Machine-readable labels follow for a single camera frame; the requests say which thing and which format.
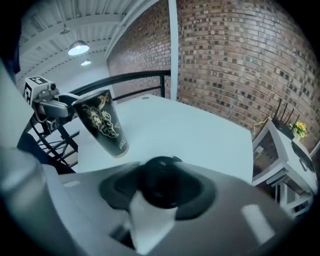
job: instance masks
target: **cable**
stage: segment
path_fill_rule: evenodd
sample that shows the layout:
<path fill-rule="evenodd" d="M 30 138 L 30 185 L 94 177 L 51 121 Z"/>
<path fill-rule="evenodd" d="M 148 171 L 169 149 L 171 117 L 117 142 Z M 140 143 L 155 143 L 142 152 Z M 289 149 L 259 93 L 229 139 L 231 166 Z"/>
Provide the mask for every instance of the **cable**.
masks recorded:
<path fill-rule="evenodd" d="M 52 146 L 46 141 L 46 139 L 42 138 L 42 135 L 38 132 L 38 130 L 35 128 L 34 124 L 32 123 L 32 121 L 30 120 L 30 125 L 33 128 L 33 130 L 35 131 L 36 135 L 39 136 L 40 140 L 42 141 L 42 143 L 47 147 L 47 149 L 51 150 L 52 154 L 54 154 L 55 157 L 61 159 L 62 162 L 64 162 L 66 164 L 66 166 L 69 166 L 67 164 L 67 162 L 52 148 Z"/>
<path fill-rule="evenodd" d="M 253 128 L 252 128 L 252 131 L 251 131 L 251 134 L 252 134 L 252 135 L 255 135 L 255 134 L 256 134 L 256 128 L 255 128 L 255 126 L 258 126 L 258 125 L 261 125 L 261 124 L 265 123 L 268 119 L 272 119 L 272 117 L 271 117 L 271 116 L 268 116 L 264 121 L 262 121 L 262 122 L 257 122 L 256 124 L 254 124 L 254 125 L 253 125 Z"/>

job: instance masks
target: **black knob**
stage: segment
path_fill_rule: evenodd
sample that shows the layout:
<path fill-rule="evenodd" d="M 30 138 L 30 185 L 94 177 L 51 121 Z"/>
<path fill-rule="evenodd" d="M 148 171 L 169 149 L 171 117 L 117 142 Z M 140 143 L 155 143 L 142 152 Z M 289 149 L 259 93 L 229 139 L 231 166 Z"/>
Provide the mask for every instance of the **black knob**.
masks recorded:
<path fill-rule="evenodd" d="M 178 207 L 194 199 L 201 189 L 198 180 L 175 166 L 174 162 L 177 160 L 160 156 L 140 167 L 138 189 L 155 207 Z"/>

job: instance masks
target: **brick wall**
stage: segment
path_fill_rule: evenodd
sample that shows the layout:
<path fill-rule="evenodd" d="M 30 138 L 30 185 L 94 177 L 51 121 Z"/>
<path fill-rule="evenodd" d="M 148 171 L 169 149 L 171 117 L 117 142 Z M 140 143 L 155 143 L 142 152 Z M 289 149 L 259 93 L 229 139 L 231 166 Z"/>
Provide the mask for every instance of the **brick wall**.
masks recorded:
<path fill-rule="evenodd" d="M 318 67 L 293 19 L 262 0 L 177 0 L 177 8 L 178 100 L 252 129 L 281 98 L 295 108 L 291 121 L 307 124 L 302 142 L 311 149 L 320 139 Z M 160 0 L 112 50 L 110 75 L 169 68 L 169 32 Z"/>
<path fill-rule="evenodd" d="M 170 70 L 171 43 L 168 1 L 160 1 L 145 11 L 125 31 L 112 49 L 107 65 L 110 76 L 152 70 Z M 122 82 L 113 87 L 116 96 L 159 85 L 159 78 Z M 166 77 L 166 97 L 170 78 Z M 148 94 L 160 95 L 159 90 Z"/>

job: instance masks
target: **white tabletop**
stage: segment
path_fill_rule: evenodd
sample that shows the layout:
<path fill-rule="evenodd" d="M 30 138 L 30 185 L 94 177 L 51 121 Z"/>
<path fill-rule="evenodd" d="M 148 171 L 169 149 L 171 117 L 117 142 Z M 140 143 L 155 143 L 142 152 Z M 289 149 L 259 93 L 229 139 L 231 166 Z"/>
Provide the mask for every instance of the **white tabletop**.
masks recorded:
<path fill-rule="evenodd" d="M 129 144 L 121 158 L 110 156 L 85 129 L 80 130 L 77 171 L 89 172 L 158 156 L 238 177 L 251 184 L 251 134 L 204 110 L 157 97 L 140 96 L 115 106 Z"/>
<path fill-rule="evenodd" d="M 278 129 L 276 129 L 277 133 L 279 134 L 279 137 L 281 139 L 281 142 L 284 145 L 285 148 L 285 153 L 287 155 L 287 161 L 286 163 L 288 164 L 288 167 L 290 168 L 291 173 L 288 173 L 289 176 L 291 175 L 293 180 L 296 181 L 302 188 L 306 188 L 304 182 L 307 184 L 308 186 L 308 191 L 310 189 L 312 189 L 312 191 L 314 193 L 316 193 L 318 191 L 318 185 L 317 185 L 317 175 L 315 172 L 311 172 L 308 168 L 307 171 L 304 170 L 304 168 L 302 167 L 301 163 L 300 163 L 300 158 L 296 155 L 294 149 L 292 148 L 291 145 L 291 139 L 289 139 L 286 135 L 284 135 L 281 131 L 279 131 Z M 304 153 L 309 156 L 309 152 L 308 150 L 302 146 L 301 143 L 296 143 L 303 151 Z M 302 182 L 299 182 L 299 177 L 300 176 L 303 180 Z"/>

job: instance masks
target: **black cup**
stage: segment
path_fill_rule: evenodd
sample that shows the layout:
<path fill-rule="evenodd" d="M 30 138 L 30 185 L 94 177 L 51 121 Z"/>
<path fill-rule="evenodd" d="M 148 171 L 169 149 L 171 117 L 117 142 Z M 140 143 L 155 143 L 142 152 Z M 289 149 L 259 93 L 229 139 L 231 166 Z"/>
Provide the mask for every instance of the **black cup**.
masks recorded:
<path fill-rule="evenodd" d="M 78 117 L 114 158 L 124 156 L 129 145 L 120 125 L 109 90 L 100 90 L 72 103 Z"/>

